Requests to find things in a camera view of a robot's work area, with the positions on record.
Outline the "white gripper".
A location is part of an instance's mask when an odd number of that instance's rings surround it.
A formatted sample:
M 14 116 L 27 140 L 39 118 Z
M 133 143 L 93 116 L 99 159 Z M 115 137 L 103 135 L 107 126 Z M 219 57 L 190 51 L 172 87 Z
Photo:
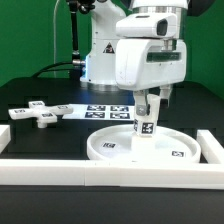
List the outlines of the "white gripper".
M 160 87 L 160 104 L 169 106 L 173 83 L 182 82 L 186 74 L 186 45 L 177 41 L 176 49 L 166 51 L 158 39 L 121 39 L 116 49 L 115 79 L 120 89 L 135 91 L 135 112 L 150 113 L 148 91 Z

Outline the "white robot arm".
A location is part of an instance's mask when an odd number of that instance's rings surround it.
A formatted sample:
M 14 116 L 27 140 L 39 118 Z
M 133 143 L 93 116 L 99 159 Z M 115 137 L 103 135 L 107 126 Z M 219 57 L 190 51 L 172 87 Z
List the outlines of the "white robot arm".
M 152 108 L 149 89 L 158 87 L 167 103 L 172 85 L 185 78 L 186 18 L 203 14 L 215 0 L 121 1 L 130 15 L 112 0 L 96 0 L 91 13 L 92 46 L 81 82 L 99 90 L 135 92 L 135 110 L 144 116 Z

